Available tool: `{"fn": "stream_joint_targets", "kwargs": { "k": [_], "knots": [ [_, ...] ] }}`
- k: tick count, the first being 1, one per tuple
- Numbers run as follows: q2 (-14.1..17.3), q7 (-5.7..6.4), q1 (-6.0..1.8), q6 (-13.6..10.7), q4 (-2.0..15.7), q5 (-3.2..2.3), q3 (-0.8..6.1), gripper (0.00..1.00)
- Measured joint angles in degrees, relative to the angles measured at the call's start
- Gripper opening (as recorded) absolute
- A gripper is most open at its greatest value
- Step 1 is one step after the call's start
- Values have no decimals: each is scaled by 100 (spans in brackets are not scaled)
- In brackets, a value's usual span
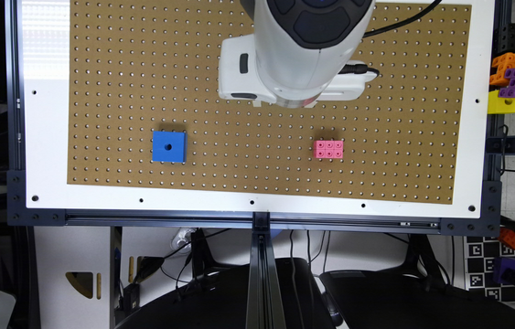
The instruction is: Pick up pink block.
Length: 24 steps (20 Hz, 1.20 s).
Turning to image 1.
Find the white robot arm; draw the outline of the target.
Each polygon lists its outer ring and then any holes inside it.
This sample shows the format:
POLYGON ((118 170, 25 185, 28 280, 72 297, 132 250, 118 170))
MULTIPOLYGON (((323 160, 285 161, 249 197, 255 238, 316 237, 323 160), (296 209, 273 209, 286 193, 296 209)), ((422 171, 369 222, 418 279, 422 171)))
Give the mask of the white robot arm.
POLYGON ((252 0, 242 7, 254 30, 222 42, 219 95, 302 108, 352 101, 379 72, 353 54, 373 0, 252 0))

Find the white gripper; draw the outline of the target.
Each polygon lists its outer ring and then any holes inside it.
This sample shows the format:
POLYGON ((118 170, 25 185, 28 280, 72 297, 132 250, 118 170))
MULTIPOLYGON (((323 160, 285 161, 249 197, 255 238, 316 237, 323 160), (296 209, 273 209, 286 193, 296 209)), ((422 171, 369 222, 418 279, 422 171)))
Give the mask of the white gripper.
POLYGON ((379 71, 364 62, 350 60, 343 70, 317 95, 304 100, 286 100, 261 81, 256 61, 254 36, 225 39, 219 61, 219 96, 226 100, 253 102, 352 101, 365 90, 379 71))

